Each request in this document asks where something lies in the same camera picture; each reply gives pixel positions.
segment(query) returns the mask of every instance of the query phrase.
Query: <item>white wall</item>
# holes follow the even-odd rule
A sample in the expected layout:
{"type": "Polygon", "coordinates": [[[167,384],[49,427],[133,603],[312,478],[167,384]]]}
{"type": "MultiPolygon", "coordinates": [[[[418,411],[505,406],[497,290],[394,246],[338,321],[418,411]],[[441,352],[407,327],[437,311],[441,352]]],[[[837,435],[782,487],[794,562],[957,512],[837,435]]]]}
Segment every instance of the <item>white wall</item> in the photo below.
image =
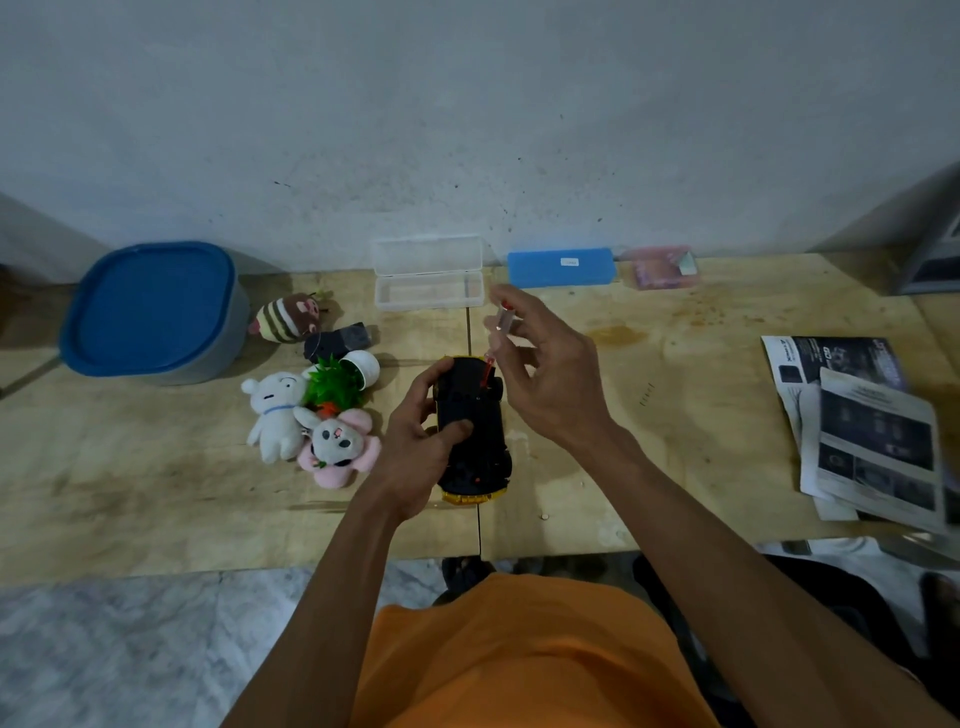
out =
{"type": "Polygon", "coordinates": [[[954,0],[9,2],[0,262],[870,243],[960,159],[958,23],[954,0]]]}

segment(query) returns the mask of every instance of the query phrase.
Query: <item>white plush bunny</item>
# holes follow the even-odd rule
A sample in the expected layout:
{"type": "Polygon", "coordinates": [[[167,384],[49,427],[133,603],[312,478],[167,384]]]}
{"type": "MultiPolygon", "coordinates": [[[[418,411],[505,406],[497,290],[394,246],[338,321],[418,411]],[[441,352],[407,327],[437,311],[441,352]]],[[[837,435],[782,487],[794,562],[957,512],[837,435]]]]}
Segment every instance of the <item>white plush bunny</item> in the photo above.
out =
{"type": "Polygon", "coordinates": [[[307,381],[289,372],[277,372],[263,379],[246,379],[240,385],[250,395],[250,406],[260,417],[247,437],[247,445],[260,441],[260,457],[265,463],[290,460],[303,447],[303,432],[294,417],[294,407],[306,395],[307,381]]]}

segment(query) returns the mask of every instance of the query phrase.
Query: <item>blue container lid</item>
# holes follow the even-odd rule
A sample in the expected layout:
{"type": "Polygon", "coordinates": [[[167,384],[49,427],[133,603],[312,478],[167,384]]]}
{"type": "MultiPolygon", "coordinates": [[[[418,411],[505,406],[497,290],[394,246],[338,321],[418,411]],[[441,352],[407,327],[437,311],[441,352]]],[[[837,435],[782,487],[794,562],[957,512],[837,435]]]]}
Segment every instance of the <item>blue container lid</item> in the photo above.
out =
{"type": "Polygon", "coordinates": [[[60,356],[87,376],[163,374],[217,338],[236,271],[209,243],[144,243],[100,258],[60,330],[60,356]]]}

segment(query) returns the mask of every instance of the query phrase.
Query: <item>plywood tabletop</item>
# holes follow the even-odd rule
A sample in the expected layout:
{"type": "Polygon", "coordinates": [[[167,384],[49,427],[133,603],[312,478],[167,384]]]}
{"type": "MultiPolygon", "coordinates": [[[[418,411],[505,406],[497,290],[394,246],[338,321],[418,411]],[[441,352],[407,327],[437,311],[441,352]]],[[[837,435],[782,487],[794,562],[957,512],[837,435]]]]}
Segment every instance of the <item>plywood tabletop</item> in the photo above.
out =
{"type": "MultiPolygon", "coordinates": [[[[886,255],[698,262],[703,282],[690,289],[637,291],[618,280],[532,292],[596,342],[616,420],[746,540],[897,529],[818,519],[797,487],[799,456],[760,344],[764,334],[887,337],[913,391],[937,407],[945,449],[957,451],[957,374],[915,303],[881,295],[886,255]]],[[[626,270],[621,265],[621,275],[626,270]]],[[[503,269],[493,269],[490,277],[505,279],[503,269]]],[[[486,349],[482,319],[492,311],[470,310],[474,352],[486,349]]],[[[480,506],[484,558],[636,547],[566,452],[533,433],[509,404],[504,420],[514,475],[503,497],[480,506]]]]}
{"type": "MultiPolygon", "coordinates": [[[[375,431],[413,377],[467,346],[464,309],[385,313],[373,273],[245,279],[254,305],[331,291],[324,326],[373,328],[383,368],[367,408],[375,431]]],[[[318,488],[295,463],[245,445],[248,376],[299,372],[300,347],[251,339],[224,376],[154,387],[75,375],[56,359],[68,289],[18,291],[0,331],[0,584],[315,563],[355,490],[318,488]]],[[[395,558],[479,550],[473,507],[441,501],[397,532],[395,558]]]]}

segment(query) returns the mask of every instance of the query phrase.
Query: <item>black toy car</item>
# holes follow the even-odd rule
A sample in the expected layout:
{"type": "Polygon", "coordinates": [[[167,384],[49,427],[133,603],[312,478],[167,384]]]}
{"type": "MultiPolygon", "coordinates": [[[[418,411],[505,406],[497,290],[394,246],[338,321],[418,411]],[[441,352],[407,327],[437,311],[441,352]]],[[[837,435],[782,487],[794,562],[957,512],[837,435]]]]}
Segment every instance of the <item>black toy car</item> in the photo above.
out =
{"type": "Polygon", "coordinates": [[[433,388],[440,429],[457,420],[473,423],[470,436],[453,446],[440,478],[444,500],[451,503],[483,503],[501,495],[514,468],[500,415],[503,379],[492,369],[488,386],[482,387],[486,368],[487,362],[478,356],[455,356],[453,367],[433,388]]]}

